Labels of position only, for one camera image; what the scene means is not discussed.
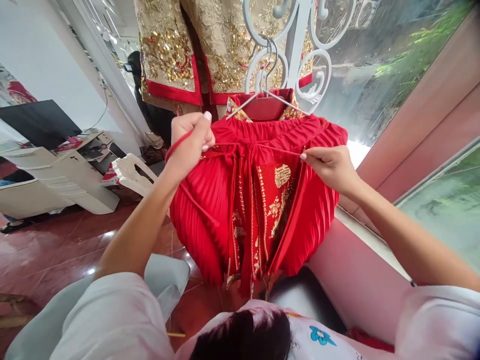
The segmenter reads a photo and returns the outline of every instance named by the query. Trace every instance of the cable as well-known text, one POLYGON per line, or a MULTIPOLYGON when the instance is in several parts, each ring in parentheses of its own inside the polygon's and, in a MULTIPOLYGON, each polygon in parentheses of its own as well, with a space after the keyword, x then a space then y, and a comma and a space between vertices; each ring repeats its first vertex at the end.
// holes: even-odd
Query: cable
POLYGON ((105 94, 105 99, 106 99, 106 101, 105 101, 105 110, 103 110, 103 112, 102 112, 101 115, 100 115, 100 118, 98 119, 98 121, 97 121, 95 124, 93 124, 93 126, 89 127, 88 129, 86 129, 86 130, 84 130, 84 131, 82 132, 82 134, 84 134, 84 135, 88 135, 88 134, 86 134, 85 132, 87 132, 88 130, 93 129, 95 126, 97 126, 97 124, 100 122, 100 120, 102 120, 102 118, 104 117, 104 115, 105 115, 105 113, 107 112, 107 109, 108 109, 108 107, 109 107, 109 97, 107 96, 107 87, 106 87, 104 81, 103 81, 103 93, 105 94))

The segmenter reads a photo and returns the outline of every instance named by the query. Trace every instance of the shiny floor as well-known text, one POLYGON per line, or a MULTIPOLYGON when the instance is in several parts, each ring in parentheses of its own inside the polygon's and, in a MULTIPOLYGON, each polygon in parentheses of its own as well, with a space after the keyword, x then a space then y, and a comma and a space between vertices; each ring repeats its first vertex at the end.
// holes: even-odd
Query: shiny floor
MULTIPOLYGON (((135 207, 120 205, 106 215, 78 209, 0 234, 0 293, 26 295, 43 308, 61 289, 96 270, 106 246, 135 207)), ((3 226, 7 221, 0 218, 3 226)), ((215 315, 246 302, 234 286, 227 291, 204 283, 170 219, 161 227, 154 252, 185 260, 191 268, 185 293, 166 324, 168 331, 186 335, 170 338, 175 351, 215 315)), ((0 329, 0 359, 20 330, 0 329)))

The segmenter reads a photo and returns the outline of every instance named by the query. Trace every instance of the hand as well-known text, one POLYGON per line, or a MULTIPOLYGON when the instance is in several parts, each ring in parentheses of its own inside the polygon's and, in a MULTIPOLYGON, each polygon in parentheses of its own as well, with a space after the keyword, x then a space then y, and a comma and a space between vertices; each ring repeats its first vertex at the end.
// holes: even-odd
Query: hand
POLYGON ((345 146, 312 147, 300 155, 329 188, 347 197, 355 194, 363 181, 355 171, 345 146))
POLYGON ((182 181, 197 165, 202 152, 215 145, 215 136, 210 129, 212 114, 193 112, 175 117, 171 122, 171 143, 175 144, 183 135, 191 131, 170 155, 166 168, 170 176, 182 181))

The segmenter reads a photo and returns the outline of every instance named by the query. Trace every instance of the television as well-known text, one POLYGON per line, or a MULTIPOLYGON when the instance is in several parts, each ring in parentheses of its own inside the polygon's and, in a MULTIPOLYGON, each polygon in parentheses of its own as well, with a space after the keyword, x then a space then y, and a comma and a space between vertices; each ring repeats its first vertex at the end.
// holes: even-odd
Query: television
POLYGON ((53 100, 0 107, 0 119, 36 147, 56 149, 82 130, 53 100))

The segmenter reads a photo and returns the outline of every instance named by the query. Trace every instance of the white sleeve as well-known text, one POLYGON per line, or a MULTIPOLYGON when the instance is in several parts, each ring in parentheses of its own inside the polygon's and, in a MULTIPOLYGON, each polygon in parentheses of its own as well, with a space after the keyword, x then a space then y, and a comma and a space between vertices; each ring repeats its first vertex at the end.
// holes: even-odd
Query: white sleeve
POLYGON ((475 359, 480 346, 480 293, 419 286, 405 299, 395 339, 403 359, 475 359))
POLYGON ((174 357, 160 305, 132 272, 94 281, 66 317, 62 332, 51 360, 174 357))

